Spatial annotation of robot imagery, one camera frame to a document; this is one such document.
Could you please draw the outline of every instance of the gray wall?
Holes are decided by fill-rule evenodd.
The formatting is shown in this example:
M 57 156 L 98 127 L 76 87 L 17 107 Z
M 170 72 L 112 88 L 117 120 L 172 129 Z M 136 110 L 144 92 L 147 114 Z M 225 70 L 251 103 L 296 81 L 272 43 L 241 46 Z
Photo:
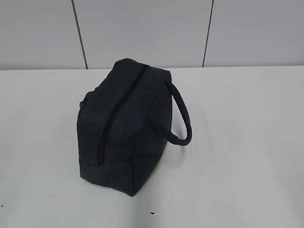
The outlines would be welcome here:
M 304 65 L 303 0 L 74 1 L 88 68 Z M 2 70 L 86 67 L 70 0 L 2 0 L 0 31 Z

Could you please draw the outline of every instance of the white table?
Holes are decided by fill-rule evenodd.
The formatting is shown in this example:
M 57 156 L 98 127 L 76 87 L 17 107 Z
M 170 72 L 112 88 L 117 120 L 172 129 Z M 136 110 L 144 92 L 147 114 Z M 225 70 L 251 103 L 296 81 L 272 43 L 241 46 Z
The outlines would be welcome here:
M 304 227 L 304 67 L 170 70 L 193 139 L 133 198 L 79 177 L 78 105 L 109 70 L 0 71 L 0 227 Z

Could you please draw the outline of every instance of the zipper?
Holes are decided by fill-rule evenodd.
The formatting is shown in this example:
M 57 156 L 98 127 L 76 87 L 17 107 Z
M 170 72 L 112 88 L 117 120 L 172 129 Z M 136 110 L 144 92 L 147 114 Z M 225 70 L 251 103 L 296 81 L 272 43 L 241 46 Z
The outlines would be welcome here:
M 120 108 L 123 106 L 123 104 L 126 102 L 128 97 L 132 94 L 133 90 L 136 88 L 138 85 L 139 81 L 141 80 L 144 72 L 148 68 L 148 65 L 144 65 L 136 78 L 134 79 L 133 83 L 131 84 L 130 88 L 128 91 L 125 93 L 125 95 L 122 97 L 122 99 L 117 103 L 115 108 L 112 110 L 111 114 L 109 115 L 108 119 L 105 122 L 103 132 L 101 133 L 100 141 L 99 141 L 99 146 L 98 146 L 98 155 L 97 155 L 97 161 L 98 164 L 104 164 L 105 162 L 105 148 L 106 148 L 106 143 L 109 137 L 109 133 L 111 130 L 111 127 L 113 125 L 114 119 L 120 110 Z

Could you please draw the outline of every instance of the bag bottom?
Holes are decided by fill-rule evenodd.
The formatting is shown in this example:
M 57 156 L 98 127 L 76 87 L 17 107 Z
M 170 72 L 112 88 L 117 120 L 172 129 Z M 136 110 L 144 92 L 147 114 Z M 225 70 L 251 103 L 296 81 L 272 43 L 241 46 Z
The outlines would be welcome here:
M 132 160 L 102 165 L 83 163 L 79 160 L 80 177 L 104 187 L 134 196 Z

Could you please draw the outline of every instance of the dark navy bag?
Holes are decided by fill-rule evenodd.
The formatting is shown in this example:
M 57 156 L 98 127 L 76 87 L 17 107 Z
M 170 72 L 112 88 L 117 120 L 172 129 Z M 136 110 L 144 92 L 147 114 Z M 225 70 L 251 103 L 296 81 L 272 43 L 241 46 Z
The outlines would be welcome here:
M 171 133 L 172 96 L 186 124 L 184 140 Z M 80 103 L 77 136 L 80 176 L 133 196 L 157 165 L 167 141 L 187 145 L 192 129 L 170 72 L 123 59 Z

